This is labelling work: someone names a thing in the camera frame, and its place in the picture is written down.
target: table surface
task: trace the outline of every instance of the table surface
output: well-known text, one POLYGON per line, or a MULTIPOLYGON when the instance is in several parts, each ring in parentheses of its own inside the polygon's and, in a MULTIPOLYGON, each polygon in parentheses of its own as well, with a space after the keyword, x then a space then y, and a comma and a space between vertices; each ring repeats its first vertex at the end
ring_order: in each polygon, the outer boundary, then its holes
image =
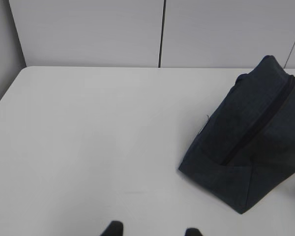
POLYGON ((240 215, 177 171, 250 70, 24 69, 0 102, 0 236, 295 236, 295 174, 240 215))

